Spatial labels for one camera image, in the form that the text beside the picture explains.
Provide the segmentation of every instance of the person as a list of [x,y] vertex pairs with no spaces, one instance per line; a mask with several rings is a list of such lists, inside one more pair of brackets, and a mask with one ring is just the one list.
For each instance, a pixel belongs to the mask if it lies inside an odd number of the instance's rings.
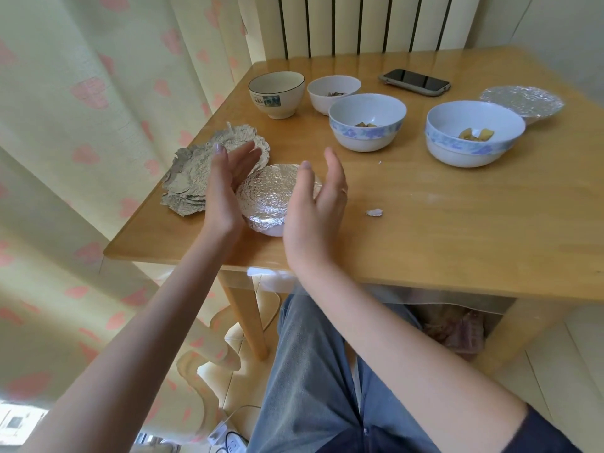
[[[79,375],[19,450],[127,452],[218,270],[245,225],[234,190],[260,158],[215,147],[204,227],[164,285]],[[284,247],[307,294],[290,296],[250,452],[577,452],[531,407],[429,339],[403,305],[384,305],[334,262],[347,201],[330,148],[298,169]],[[358,355],[355,397],[344,340]]]

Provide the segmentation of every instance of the dark blue sleeve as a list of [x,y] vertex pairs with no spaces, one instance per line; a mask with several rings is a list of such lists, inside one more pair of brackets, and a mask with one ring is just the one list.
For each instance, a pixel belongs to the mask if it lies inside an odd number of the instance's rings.
[[528,408],[527,417],[502,453],[581,453],[533,407]]

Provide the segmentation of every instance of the phone case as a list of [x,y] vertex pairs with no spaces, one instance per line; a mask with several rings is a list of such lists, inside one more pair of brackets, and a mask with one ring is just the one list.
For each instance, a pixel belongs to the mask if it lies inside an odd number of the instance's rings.
[[411,84],[402,83],[401,81],[395,81],[395,80],[389,79],[384,75],[379,76],[379,79],[380,79],[380,81],[382,81],[386,84],[391,84],[392,86],[400,87],[401,89],[404,89],[404,90],[410,90],[411,92],[419,93],[421,95],[426,95],[427,97],[438,97],[439,95],[444,94],[447,90],[449,90],[451,88],[451,84],[449,83],[445,87],[442,87],[439,90],[427,90],[427,89],[423,89],[421,87],[412,86]]

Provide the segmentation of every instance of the table leg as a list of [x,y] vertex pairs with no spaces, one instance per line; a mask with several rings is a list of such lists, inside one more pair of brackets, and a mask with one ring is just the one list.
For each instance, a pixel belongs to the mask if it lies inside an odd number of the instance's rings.
[[220,270],[218,281],[235,312],[235,318],[243,329],[252,353],[259,361],[265,360],[268,357],[268,349],[252,279],[246,272]]
[[472,361],[481,372],[491,375],[545,329],[562,321],[578,302],[516,299],[487,338],[484,349]]

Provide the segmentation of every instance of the forearm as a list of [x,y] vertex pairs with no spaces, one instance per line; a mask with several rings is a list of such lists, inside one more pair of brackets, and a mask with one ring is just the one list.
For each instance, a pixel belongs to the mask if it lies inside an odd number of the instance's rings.
[[144,310],[68,388],[20,451],[129,451],[232,240],[202,231]]
[[499,453],[526,406],[376,301],[335,265],[298,276],[347,342],[443,453]]

